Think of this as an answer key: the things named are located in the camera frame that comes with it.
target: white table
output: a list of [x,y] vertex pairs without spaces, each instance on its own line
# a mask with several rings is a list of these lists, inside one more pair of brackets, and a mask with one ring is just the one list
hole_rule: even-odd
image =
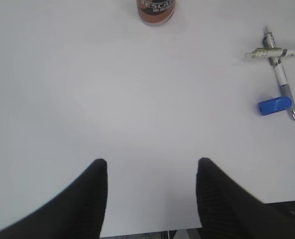
[[103,237],[199,227],[202,156],[265,203],[295,200],[295,122],[259,116],[278,84],[243,57],[266,24],[295,48],[295,0],[181,0],[159,27],[134,0],[0,0],[0,229],[96,158]]

